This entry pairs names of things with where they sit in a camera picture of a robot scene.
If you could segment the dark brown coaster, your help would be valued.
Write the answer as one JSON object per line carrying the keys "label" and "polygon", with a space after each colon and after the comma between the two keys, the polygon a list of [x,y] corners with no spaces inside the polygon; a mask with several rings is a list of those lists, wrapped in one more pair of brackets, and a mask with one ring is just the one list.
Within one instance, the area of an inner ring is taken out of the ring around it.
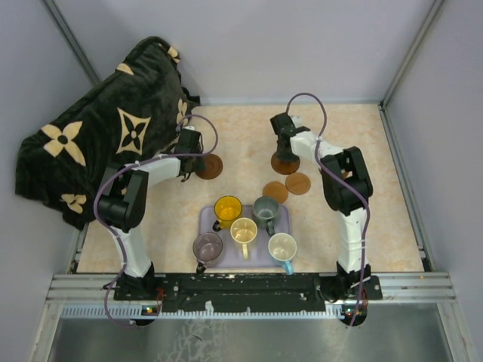
{"label": "dark brown coaster", "polygon": [[300,167],[300,160],[294,162],[280,161],[276,153],[271,157],[272,169],[281,175],[290,175],[296,173]]}
{"label": "dark brown coaster", "polygon": [[203,158],[204,170],[196,172],[196,175],[205,180],[215,179],[223,172],[223,161],[215,154],[209,154]]}

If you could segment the light brown coaster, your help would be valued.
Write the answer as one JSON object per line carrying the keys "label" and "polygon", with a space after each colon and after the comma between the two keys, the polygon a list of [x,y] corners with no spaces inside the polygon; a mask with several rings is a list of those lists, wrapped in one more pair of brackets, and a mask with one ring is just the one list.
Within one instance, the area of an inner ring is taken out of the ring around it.
{"label": "light brown coaster", "polygon": [[263,196],[274,198],[279,204],[283,204],[288,199],[288,190],[285,184],[272,181],[263,187]]}
{"label": "light brown coaster", "polygon": [[285,180],[287,190],[294,195],[304,195],[311,188],[311,181],[304,173],[292,173]]}

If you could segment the yellow glass mug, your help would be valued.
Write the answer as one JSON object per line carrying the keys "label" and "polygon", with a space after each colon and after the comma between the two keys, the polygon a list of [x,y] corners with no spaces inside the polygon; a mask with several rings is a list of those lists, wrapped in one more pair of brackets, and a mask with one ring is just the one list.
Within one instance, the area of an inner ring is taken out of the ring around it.
{"label": "yellow glass mug", "polygon": [[214,205],[216,220],[212,225],[215,232],[230,229],[231,225],[242,215],[242,203],[232,195],[219,198]]}

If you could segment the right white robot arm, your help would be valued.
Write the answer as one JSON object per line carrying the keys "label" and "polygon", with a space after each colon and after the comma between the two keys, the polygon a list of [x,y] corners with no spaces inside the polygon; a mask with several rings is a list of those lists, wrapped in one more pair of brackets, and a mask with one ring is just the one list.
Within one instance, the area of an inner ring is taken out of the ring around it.
{"label": "right white robot arm", "polygon": [[307,127],[281,130],[276,136],[281,161],[305,158],[319,167],[325,200],[340,221],[337,289],[342,296],[355,298],[371,276],[365,248],[371,217],[368,200],[374,188],[363,154],[355,146],[335,146]]}

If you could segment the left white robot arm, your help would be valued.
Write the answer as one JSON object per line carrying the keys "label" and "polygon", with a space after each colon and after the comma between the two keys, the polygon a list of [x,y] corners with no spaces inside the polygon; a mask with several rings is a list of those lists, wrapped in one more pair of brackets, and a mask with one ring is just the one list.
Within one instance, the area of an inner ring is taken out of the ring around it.
{"label": "left white robot arm", "polygon": [[146,212],[149,187],[182,177],[204,168],[202,134],[188,126],[180,131],[169,153],[149,160],[109,166],[94,199],[94,215],[107,228],[122,262],[119,280],[130,284],[141,299],[157,290],[154,266],[148,257],[140,230]]}

